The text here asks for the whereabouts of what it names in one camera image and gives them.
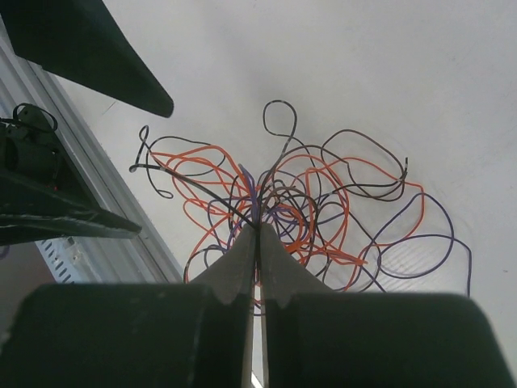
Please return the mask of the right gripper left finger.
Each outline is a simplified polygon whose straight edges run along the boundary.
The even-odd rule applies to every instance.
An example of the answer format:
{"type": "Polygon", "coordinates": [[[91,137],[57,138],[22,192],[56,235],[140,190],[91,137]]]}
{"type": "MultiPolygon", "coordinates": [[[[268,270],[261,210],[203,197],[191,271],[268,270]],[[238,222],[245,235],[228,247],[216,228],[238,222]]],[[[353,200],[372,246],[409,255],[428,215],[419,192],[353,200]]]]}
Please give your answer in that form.
{"type": "Polygon", "coordinates": [[[1,345],[4,387],[248,387],[256,234],[187,284],[45,285],[1,345]]]}

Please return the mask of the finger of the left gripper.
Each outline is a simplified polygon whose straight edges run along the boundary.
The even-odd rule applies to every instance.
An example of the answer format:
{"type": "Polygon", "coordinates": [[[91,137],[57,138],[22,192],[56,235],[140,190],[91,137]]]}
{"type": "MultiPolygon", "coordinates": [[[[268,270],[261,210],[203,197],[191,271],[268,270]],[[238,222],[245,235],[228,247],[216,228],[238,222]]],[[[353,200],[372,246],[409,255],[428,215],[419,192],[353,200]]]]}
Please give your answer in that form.
{"type": "Polygon", "coordinates": [[[1,171],[1,244],[67,236],[132,238],[142,227],[97,205],[1,171]]]}
{"type": "Polygon", "coordinates": [[[168,118],[174,101],[101,1],[3,1],[15,54],[49,73],[168,118]]]}

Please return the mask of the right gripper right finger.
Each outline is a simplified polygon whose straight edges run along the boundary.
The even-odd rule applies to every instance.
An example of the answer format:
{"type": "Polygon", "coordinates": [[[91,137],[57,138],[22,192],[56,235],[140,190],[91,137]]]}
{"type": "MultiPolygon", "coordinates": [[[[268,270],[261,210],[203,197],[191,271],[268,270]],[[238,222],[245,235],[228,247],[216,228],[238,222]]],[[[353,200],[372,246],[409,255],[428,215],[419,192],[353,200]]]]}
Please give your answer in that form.
{"type": "Polygon", "coordinates": [[[269,387],[512,387],[490,323],[452,293],[338,293],[258,237],[269,387]]]}

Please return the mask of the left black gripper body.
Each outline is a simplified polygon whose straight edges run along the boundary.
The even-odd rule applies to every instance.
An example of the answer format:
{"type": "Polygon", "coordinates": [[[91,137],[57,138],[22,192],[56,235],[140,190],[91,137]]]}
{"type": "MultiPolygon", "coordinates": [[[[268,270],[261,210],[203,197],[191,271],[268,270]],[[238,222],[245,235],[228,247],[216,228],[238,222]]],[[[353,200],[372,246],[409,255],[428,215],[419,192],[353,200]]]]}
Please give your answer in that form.
{"type": "Polygon", "coordinates": [[[1,119],[1,168],[57,189],[61,151],[58,123],[48,111],[31,103],[13,108],[1,119]]]}

